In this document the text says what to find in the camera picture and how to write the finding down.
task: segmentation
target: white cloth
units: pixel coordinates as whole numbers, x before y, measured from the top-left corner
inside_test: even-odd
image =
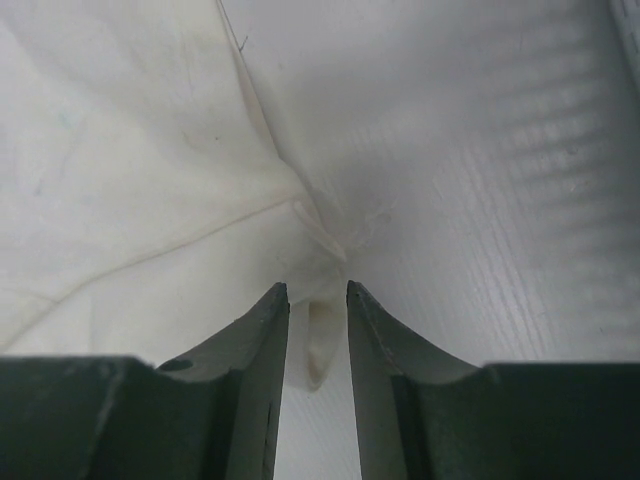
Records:
[[[285,281],[318,384],[341,248],[212,0],[0,4],[0,345],[161,362]]]

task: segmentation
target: white surface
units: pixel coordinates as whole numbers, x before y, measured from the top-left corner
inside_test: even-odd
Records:
[[[608,2],[223,3],[281,156],[393,314],[474,363],[640,357],[638,97]],[[358,477],[332,378],[290,400],[317,440],[282,425],[277,478]]]
[[[159,363],[284,281],[320,382],[344,331],[343,252],[275,153],[218,5],[0,15],[0,347]]]

